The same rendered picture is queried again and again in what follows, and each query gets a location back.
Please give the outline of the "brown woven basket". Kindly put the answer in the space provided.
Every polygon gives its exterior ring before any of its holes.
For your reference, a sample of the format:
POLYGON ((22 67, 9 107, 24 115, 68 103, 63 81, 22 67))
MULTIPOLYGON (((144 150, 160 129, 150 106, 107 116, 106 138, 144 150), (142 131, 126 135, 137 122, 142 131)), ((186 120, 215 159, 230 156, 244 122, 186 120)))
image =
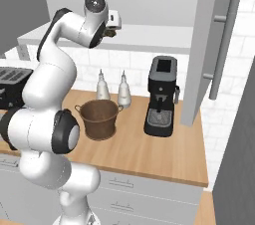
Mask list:
POLYGON ((116 133, 118 114, 124 109, 111 100, 92 100, 75 105, 85 125, 85 134, 93 140, 105 140, 116 133))

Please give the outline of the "brown bread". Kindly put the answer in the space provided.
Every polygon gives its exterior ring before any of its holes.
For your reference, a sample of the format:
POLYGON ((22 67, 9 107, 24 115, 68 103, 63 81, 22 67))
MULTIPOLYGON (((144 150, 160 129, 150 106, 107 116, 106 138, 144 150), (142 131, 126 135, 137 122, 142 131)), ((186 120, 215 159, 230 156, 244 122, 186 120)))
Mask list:
POLYGON ((114 37, 117 34, 117 32, 113 29, 106 29, 104 32, 105 37, 114 37))

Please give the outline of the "tall grey cabinet side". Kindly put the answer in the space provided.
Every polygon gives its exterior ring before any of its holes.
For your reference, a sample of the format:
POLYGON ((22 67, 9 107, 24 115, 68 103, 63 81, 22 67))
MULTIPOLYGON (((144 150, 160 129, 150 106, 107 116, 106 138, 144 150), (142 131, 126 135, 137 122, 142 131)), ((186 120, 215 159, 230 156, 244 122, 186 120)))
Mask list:
POLYGON ((255 66, 213 188, 216 225, 255 225, 255 66))

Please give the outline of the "white bottle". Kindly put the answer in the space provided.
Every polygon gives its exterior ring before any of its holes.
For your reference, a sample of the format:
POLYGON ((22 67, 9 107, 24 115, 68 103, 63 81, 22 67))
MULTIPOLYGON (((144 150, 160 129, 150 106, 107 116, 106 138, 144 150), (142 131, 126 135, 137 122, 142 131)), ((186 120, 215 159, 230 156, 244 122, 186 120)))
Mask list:
POLYGON ((105 81, 105 77, 103 72, 99 73, 99 80, 97 84, 97 99, 98 100, 109 100, 110 92, 107 85, 107 82, 105 81))
POLYGON ((131 95, 127 83, 126 74, 122 74, 122 81, 119 86, 118 104, 127 109, 131 104, 131 95))

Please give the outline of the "black coffee machine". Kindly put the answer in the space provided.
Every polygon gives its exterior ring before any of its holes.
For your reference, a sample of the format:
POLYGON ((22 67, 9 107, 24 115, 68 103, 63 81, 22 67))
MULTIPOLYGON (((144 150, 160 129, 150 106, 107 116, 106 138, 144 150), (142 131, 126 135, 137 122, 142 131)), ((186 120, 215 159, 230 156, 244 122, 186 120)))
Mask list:
POLYGON ((148 135, 169 137, 173 133, 174 106, 178 104, 180 93, 176 76, 175 58, 153 58, 147 83, 150 98, 143 126, 143 131, 148 135))

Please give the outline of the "grey drawer front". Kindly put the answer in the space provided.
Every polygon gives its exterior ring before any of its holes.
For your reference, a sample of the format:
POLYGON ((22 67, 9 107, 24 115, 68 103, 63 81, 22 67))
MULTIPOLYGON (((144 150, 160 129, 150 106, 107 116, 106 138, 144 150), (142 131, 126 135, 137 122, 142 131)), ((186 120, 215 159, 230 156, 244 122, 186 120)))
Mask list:
POLYGON ((102 188, 126 191, 144 196, 158 197, 188 204, 198 204, 202 194, 202 187, 101 171, 102 188), (129 180, 133 183, 133 188, 126 188, 109 184, 109 179, 129 180))
POLYGON ((20 170, 19 170, 19 161, 20 157, 19 156, 13 156, 13 155, 8 155, 4 153, 0 153, 0 158, 6 158, 6 159, 14 159, 18 161, 18 167, 11 167, 11 166, 5 166, 0 164, 0 176, 8 176, 8 175, 18 175, 20 176, 20 170))
POLYGON ((127 193, 100 187, 88 196, 102 225, 193 225, 197 204, 127 193), (129 204, 134 212, 111 208, 112 203, 129 204))

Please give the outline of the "black toaster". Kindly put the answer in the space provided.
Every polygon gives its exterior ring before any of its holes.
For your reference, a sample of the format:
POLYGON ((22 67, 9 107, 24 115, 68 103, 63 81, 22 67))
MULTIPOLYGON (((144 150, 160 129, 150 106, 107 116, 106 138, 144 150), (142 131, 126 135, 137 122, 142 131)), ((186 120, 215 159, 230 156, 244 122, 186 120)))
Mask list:
POLYGON ((32 74, 31 69, 0 67, 0 110, 24 105, 22 92, 32 74))

